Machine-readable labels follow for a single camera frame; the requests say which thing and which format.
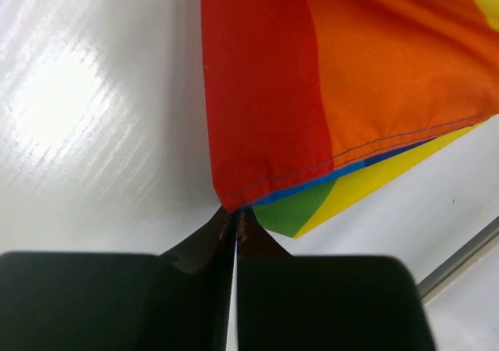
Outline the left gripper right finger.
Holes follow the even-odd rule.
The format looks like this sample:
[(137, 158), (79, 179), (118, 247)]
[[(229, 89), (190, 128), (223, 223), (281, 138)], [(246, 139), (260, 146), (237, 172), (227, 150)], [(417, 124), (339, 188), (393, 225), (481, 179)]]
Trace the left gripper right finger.
[(241, 350), (426, 350), (429, 325), (406, 266), (376, 255), (294, 256), (252, 211), (237, 221)]

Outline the rainbow striped shorts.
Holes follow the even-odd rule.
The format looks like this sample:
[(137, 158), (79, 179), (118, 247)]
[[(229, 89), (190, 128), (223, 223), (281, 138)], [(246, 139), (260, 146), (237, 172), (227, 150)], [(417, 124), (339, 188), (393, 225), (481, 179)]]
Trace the rainbow striped shorts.
[(299, 237), (498, 113), (498, 0), (200, 0), (222, 207)]

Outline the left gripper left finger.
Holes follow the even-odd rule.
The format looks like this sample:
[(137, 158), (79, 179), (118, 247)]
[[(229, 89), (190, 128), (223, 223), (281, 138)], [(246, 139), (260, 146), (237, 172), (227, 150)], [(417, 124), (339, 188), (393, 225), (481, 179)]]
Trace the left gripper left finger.
[(234, 218), (217, 211), (164, 253), (1, 256), (4, 350), (223, 350)]

